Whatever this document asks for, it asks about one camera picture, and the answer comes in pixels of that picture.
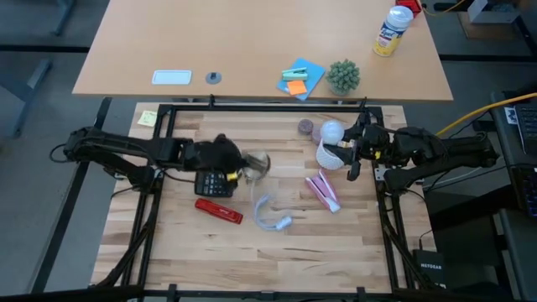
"gray floor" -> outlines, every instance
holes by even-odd
[[[58,15],[55,2],[7,0],[0,3],[0,43],[63,44],[89,46],[106,9],[106,0],[79,0],[65,35],[49,35]],[[529,24],[531,29],[536,24]],[[525,55],[520,40],[468,41],[456,16],[430,19],[436,47],[445,54]],[[24,79],[42,58],[51,58],[54,69],[36,96],[23,136],[0,142],[0,295],[28,291],[36,265],[50,237],[73,164],[53,164],[48,152],[63,143],[70,131],[91,125],[100,100],[71,95],[85,55],[0,53],[0,68]],[[404,105],[410,125],[432,132],[463,113],[488,102],[491,91],[514,89],[534,79],[537,65],[444,63],[455,101],[448,104]],[[0,131],[7,133],[20,110],[18,101],[0,88],[3,110]],[[115,99],[104,129],[127,133],[136,101]],[[144,99],[157,102],[159,99]],[[458,169],[448,177],[463,174]],[[480,195],[506,183],[503,171],[442,189],[464,195]],[[114,180],[96,166],[86,177],[75,213],[65,236],[47,290],[86,287],[95,262]]]

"succulent plant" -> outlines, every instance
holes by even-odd
[[[330,83],[332,92],[345,96],[351,89],[356,89],[360,83],[360,70],[348,59],[332,64],[326,80]]]

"wooden work surface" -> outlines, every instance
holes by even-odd
[[[419,14],[390,58],[373,53],[394,0],[111,0],[74,93],[103,96],[289,97],[276,88],[297,58],[357,63],[341,98],[321,79],[310,99],[451,101]],[[192,70],[188,86],[154,86],[156,70]],[[222,82],[207,84],[209,72]]]
[[[137,105],[130,136],[151,138],[153,129],[137,121],[144,110],[157,111],[158,105]],[[387,128],[405,126],[402,107],[386,106],[383,112]],[[253,221],[244,180],[231,199],[213,199],[244,214],[242,224],[236,225],[196,210],[194,202],[199,196],[194,194],[193,184],[166,179],[146,288],[167,289],[168,284],[178,284],[182,290],[352,293],[363,286],[367,292],[390,292],[370,162],[362,161],[361,175],[353,182],[346,180],[347,169],[326,172],[341,199],[341,210],[331,214],[305,185],[304,178],[315,175],[319,165],[316,146],[297,133],[302,118],[315,124],[336,119],[349,126],[357,114],[178,112],[174,137],[200,141],[225,133],[242,151],[266,150],[272,168],[256,186],[255,200],[269,193],[274,198],[263,208],[263,217],[291,215],[294,222],[284,232],[261,230]],[[141,159],[129,160],[144,164]],[[172,174],[194,179],[194,173]],[[128,187],[127,181],[119,181],[115,191]],[[412,189],[423,193],[417,185]],[[137,204],[138,193],[132,191],[112,199],[92,282],[102,280],[126,251]],[[401,207],[409,248],[417,248],[419,236],[430,230],[425,203],[407,194],[401,197]],[[423,242],[427,249],[435,249],[431,234]],[[399,284],[404,286],[401,260],[394,251]],[[133,280],[137,280],[137,272],[135,266]]]

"yellow sticky note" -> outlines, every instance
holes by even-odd
[[[157,112],[144,110],[142,112],[142,116],[138,120],[138,125],[154,127],[154,124],[156,122],[157,122]]]
[[[304,81],[288,81],[287,88],[289,89],[289,94],[291,96],[306,93],[308,91],[305,89]]]

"red object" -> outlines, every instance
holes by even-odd
[[[414,13],[414,18],[421,13],[421,5],[418,0],[395,0],[395,5],[410,8],[412,13]]]
[[[200,209],[223,220],[237,224],[241,224],[242,222],[241,213],[232,209],[228,209],[225,206],[220,206],[214,202],[199,198],[198,200],[196,200],[195,206],[196,209]]]

